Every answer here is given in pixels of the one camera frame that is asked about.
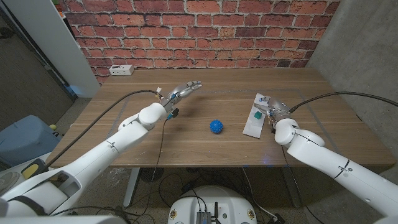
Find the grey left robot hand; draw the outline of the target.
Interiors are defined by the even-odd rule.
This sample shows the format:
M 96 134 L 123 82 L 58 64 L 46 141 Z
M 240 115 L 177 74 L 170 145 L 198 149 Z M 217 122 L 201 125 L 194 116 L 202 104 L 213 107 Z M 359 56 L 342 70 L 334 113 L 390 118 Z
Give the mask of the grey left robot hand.
M 201 81 L 190 81 L 187 83 L 183 83 L 176 88 L 174 88 L 171 92 L 169 92 L 166 96 L 163 96 L 160 100 L 160 104 L 165 108 L 166 112 L 169 114 L 167 119 L 175 118 L 178 116 L 179 109 L 175 107 L 175 105 L 180 102 L 183 98 L 187 98 L 191 95 L 195 90 L 201 88 Z

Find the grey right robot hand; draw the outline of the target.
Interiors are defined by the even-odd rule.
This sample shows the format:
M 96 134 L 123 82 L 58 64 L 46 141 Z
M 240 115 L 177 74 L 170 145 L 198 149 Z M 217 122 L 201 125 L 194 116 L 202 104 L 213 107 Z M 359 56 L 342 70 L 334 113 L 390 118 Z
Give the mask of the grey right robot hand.
M 266 114 L 271 124 L 276 124 L 282 119 L 291 118 L 290 108 L 275 97 L 263 96 L 253 106 L 261 113 Z

